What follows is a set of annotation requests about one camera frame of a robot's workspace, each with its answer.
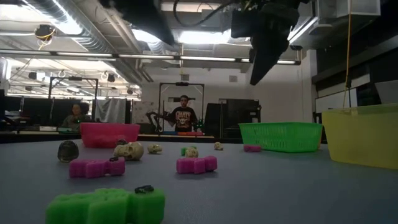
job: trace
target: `green sponge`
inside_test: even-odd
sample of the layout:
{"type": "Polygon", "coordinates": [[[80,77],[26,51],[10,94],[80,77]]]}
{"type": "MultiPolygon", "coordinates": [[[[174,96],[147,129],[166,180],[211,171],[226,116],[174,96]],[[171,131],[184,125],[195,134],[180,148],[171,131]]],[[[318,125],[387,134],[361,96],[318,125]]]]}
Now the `green sponge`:
{"type": "Polygon", "coordinates": [[[46,224],[160,224],[164,217],[163,191],[137,194],[123,189],[60,195],[47,207],[46,224]]]}
{"type": "Polygon", "coordinates": [[[181,156],[185,156],[185,151],[186,151],[188,148],[189,148],[189,147],[183,147],[183,148],[181,149],[181,156]]]}

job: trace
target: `green basket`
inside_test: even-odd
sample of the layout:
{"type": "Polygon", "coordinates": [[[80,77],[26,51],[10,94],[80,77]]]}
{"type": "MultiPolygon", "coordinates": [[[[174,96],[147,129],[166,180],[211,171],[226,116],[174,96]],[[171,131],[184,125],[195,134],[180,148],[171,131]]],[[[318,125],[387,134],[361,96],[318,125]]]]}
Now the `green basket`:
{"type": "Polygon", "coordinates": [[[313,152],[319,148],[322,124],[249,123],[239,124],[243,144],[279,152],[313,152]]]}

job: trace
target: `black t-shirt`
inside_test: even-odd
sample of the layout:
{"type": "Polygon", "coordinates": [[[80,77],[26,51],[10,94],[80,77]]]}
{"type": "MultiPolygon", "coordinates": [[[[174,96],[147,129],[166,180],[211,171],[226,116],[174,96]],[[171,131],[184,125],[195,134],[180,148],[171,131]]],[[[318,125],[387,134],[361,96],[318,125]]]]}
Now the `black t-shirt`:
{"type": "Polygon", "coordinates": [[[179,106],[171,113],[172,122],[175,123],[175,131],[189,132],[192,131],[192,123],[197,122],[197,116],[190,107],[182,108],[179,106]]]}

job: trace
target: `gray tabletop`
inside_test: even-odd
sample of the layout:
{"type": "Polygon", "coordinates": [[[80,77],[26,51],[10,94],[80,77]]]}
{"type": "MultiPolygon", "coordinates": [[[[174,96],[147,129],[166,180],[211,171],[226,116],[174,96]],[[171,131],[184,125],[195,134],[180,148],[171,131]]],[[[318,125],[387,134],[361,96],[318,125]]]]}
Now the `gray tabletop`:
{"type": "MultiPolygon", "coordinates": [[[[75,142],[80,158],[112,155],[75,142]]],[[[1,223],[44,223],[47,204],[59,194],[147,184],[165,191],[168,224],[398,223],[398,171],[333,162],[327,150],[246,153],[240,144],[224,151],[195,144],[200,157],[218,158],[217,171],[178,175],[180,148],[192,144],[160,142],[162,155],[127,162],[122,177],[69,179],[68,164],[57,160],[60,143],[0,144],[1,223]]]]}

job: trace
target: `pink sponge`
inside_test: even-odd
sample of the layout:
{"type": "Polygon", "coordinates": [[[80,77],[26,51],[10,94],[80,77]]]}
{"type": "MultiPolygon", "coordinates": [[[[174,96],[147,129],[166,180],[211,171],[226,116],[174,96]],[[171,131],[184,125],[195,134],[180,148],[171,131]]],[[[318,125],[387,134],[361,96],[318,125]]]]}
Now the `pink sponge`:
{"type": "Polygon", "coordinates": [[[125,170],[123,157],[114,157],[109,160],[75,159],[69,164],[69,176],[71,178],[95,178],[103,177],[106,174],[123,175],[125,170]]]}
{"type": "Polygon", "coordinates": [[[261,146],[244,145],[243,150],[245,152],[261,152],[261,146]]]}
{"type": "Polygon", "coordinates": [[[177,172],[179,174],[202,174],[204,172],[217,169],[217,158],[215,156],[206,156],[199,158],[177,159],[177,172]]]}

